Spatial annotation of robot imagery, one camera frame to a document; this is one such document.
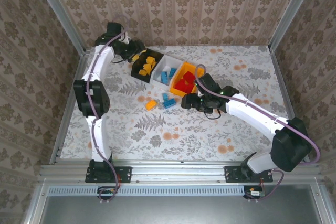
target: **ventilation grille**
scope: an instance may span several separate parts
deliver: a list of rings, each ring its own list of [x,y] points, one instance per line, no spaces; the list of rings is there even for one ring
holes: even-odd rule
[[[98,186],[50,186],[48,196],[97,196]],[[117,196],[234,196],[243,186],[123,186]]]

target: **blue block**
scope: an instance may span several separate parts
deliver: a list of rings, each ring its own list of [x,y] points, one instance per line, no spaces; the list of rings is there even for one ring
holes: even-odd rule
[[[163,84],[168,85],[167,72],[161,72],[161,81]]]
[[[168,108],[170,108],[174,105],[176,105],[175,99],[170,99],[170,100],[163,103],[163,106],[164,106],[165,109],[168,109]]]
[[[172,79],[172,78],[173,78],[173,76],[174,76],[174,74],[175,74],[176,71],[177,71],[176,68],[172,68],[172,69],[170,70],[170,73],[169,73],[169,79]]]
[[[169,100],[168,95],[167,95],[166,93],[163,93],[163,94],[162,94],[162,97],[163,97],[163,101],[164,101],[164,102],[166,102],[166,101]]]

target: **floral tablecloth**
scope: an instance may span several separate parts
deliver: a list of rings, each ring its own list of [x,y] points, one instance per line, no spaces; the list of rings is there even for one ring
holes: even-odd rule
[[[250,100],[287,116],[266,46],[150,47],[189,63],[202,63],[221,87],[231,85]],[[164,109],[163,90],[130,76],[131,64],[110,64],[104,86],[111,100],[107,113],[108,145],[115,159],[241,161],[270,147],[270,141],[244,121],[222,113],[209,120],[195,109]],[[159,104],[152,111],[144,105]],[[91,158],[89,128],[74,107],[61,158]]]

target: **red lego brick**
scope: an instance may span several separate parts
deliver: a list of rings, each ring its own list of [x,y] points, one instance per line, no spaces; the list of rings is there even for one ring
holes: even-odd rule
[[[175,88],[182,91],[182,92],[185,92],[186,88],[187,88],[187,85],[184,83],[184,80],[181,79],[176,85],[175,85]]]
[[[190,71],[184,74],[183,79],[186,80],[189,84],[194,83],[196,80],[195,76]]]
[[[185,89],[185,93],[190,94],[193,91],[195,84],[191,83],[189,84],[186,89]]]

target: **purple cable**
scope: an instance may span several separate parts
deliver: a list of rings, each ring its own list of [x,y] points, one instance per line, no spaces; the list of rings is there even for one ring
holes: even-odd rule
[[[296,129],[294,129],[293,127],[289,126],[288,124],[282,122],[282,121],[277,121],[277,118],[275,116],[272,116],[270,115],[269,113],[266,113],[264,112],[263,110],[261,110],[260,108],[254,106],[253,104],[249,103],[249,102],[246,102],[242,99],[239,99],[239,98],[236,98],[236,97],[228,97],[226,95],[222,95],[222,94],[217,94],[215,92],[212,92],[211,90],[207,89],[206,87],[204,87],[200,82],[199,82],[199,79],[198,79],[198,74],[197,74],[197,71],[199,69],[199,67],[202,67],[204,69],[204,73],[205,73],[205,66],[203,64],[199,64],[197,65],[196,67],[196,70],[195,70],[195,77],[196,77],[196,80],[197,80],[197,83],[199,86],[201,86],[202,89],[204,89],[206,92],[210,93],[210,94],[213,94],[217,97],[221,97],[221,98],[225,98],[225,99],[229,99],[229,100],[233,100],[233,101],[237,101],[237,102],[241,102],[243,104],[245,104],[246,106],[249,106],[251,107],[252,109],[255,109],[256,111],[260,112],[261,114],[267,116],[268,118],[270,118],[271,120],[281,124],[282,126],[288,128],[289,130],[293,131],[294,133],[296,133],[297,135],[301,136],[303,139],[305,139],[308,143],[311,144],[311,146],[313,146],[313,148],[315,149],[316,151],[316,157],[313,161],[311,162],[306,162],[306,163],[300,163],[300,165],[311,165],[311,164],[315,164],[319,159],[320,159],[320,150],[319,148],[317,147],[317,145],[311,140],[309,139],[306,135],[302,134],[301,132],[297,131]]]
[[[283,173],[283,171],[281,170],[275,170],[273,169],[273,172],[277,172],[277,173],[281,173],[281,178],[279,179],[278,183],[276,184],[276,186],[273,188],[273,190],[268,194],[268,195],[265,195],[263,196],[262,198],[259,198],[259,199],[256,199],[255,197],[249,195],[249,194],[245,194],[247,197],[251,198],[251,199],[254,199],[254,200],[263,200],[263,199],[267,199],[269,196],[271,196],[276,189],[278,189],[278,187],[280,186],[282,180],[283,180],[283,177],[285,176],[285,174]]]
[[[125,16],[125,15],[118,15],[117,17],[115,17],[115,19],[116,18],[118,18],[118,17],[125,17],[127,20],[128,20],[128,26],[124,29],[124,31],[122,31],[120,34],[118,34],[118,35],[116,35],[115,37],[113,37],[112,39],[110,39],[102,48],[101,48],[101,50],[98,52],[98,55],[97,55],[97,57],[96,57],[96,59],[95,59],[95,61],[93,62],[93,65],[92,65],[92,68],[91,68],[91,71],[90,71],[90,74],[89,74],[89,77],[88,77],[88,80],[87,80],[87,83],[86,83],[86,92],[87,92],[87,96],[88,96],[88,99],[89,99],[89,103],[90,103],[90,106],[91,106],[91,109],[92,109],[92,111],[93,111],[93,114],[95,115],[95,117],[96,117],[96,119],[94,119],[94,121],[92,122],[92,129],[91,129],[91,131],[92,131],[92,140],[93,140],[93,143],[94,143],[94,145],[95,145],[95,149],[97,150],[97,153],[98,153],[98,155],[111,167],[111,170],[112,170],[112,172],[113,172],[113,174],[114,174],[114,177],[116,178],[116,181],[115,181],[115,190],[114,190],[114,192],[113,192],[113,195],[108,199],[108,200],[111,200],[111,199],[113,199],[114,197],[115,197],[115,195],[116,195],[116,193],[118,192],[118,189],[119,189],[119,187],[118,187],[118,177],[117,177],[117,172],[116,172],[116,170],[114,169],[114,167],[113,167],[113,165],[111,164],[111,162],[110,161],[108,161],[108,159],[106,159],[102,154],[101,154],[101,152],[99,151],[99,148],[98,148],[98,146],[97,146],[97,142],[96,142],[96,137],[95,137],[95,123],[96,123],[96,121],[99,119],[99,116],[98,116],[98,113],[97,113],[97,111],[96,111],[96,109],[94,108],[95,107],[95,105],[93,104],[93,101],[92,101],[92,98],[91,98],[91,95],[90,95],[90,80],[91,80],[91,77],[92,77],[92,74],[93,74],[93,70],[95,69],[95,66],[96,66],[96,64],[97,64],[97,62],[98,62],[98,58],[101,56],[101,53],[105,50],[105,48],[107,48],[108,47],[108,45],[111,43],[111,42],[113,42],[113,41],[115,41],[117,38],[119,38],[120,36],[122,36],[123,34],[125,34],[126,33],[126,31],[129,29],[129,26],[130,26],[130,20]]]

